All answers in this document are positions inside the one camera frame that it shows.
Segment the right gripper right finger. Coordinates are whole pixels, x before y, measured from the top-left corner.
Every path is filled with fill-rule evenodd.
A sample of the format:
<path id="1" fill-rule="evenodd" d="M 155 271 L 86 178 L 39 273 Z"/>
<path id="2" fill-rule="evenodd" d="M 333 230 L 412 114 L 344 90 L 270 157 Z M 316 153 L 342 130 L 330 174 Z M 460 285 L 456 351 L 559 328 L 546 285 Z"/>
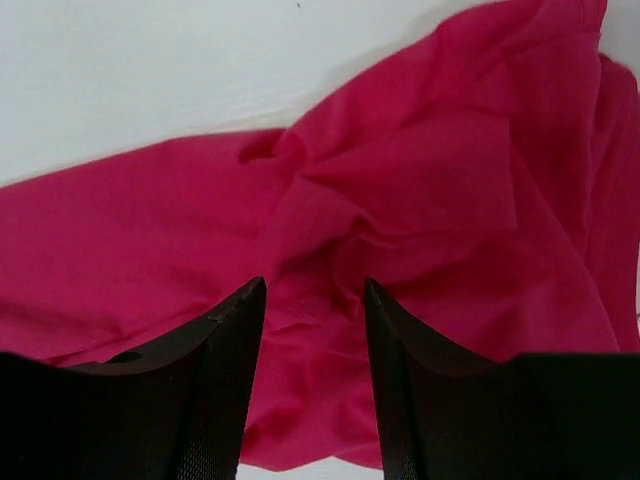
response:
<path id="1" fill-rule="evenodd" d="M 364 289 L 388 479 L 635 479 L 639 358 L 521 354 L 496 363 Z"/>

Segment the pink t-shirt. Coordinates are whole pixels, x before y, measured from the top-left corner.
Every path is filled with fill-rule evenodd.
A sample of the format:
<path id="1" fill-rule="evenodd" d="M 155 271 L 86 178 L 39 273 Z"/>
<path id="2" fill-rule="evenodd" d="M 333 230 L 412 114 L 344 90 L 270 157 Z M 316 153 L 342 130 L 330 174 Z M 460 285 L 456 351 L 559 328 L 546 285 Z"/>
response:
<path id="1" fill-rule="evenodd" d="M 635 353 L 639 93 L 603 1 L 467 9 L 294 125 L 4 187 L 1 347 L 104 361 L 268 288 L 245 464 L 381 455 L 362 293 L 497 361 Z"/>

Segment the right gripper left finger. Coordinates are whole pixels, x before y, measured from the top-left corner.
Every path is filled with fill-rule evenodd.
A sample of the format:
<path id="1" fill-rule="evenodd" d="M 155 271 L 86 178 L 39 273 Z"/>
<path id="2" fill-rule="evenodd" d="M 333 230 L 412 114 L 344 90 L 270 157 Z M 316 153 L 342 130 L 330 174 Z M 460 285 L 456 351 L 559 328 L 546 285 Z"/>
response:
<path id="1" fill-rule="evenodd" d="M 105 363 L 1 356 L 5 479 L 232 479 L 266 310 L 254 278 Z"/>

